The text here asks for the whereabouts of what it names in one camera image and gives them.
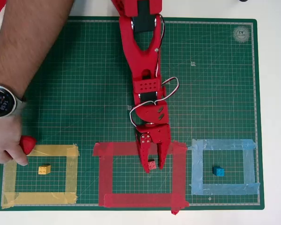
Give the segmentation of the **person's left hand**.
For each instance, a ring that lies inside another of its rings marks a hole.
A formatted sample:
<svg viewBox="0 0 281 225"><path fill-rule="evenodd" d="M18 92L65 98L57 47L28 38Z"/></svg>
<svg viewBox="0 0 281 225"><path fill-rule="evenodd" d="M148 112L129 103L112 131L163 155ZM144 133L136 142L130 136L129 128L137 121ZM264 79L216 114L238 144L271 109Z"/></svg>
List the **person's left hand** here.
<svg viewBox="0 0 281 225"><path fill-rule="evenodd" d="M21 116L0 118L0 164L10 160L22 166L28 164L27 157L19 145L21 135Z"/></svg>

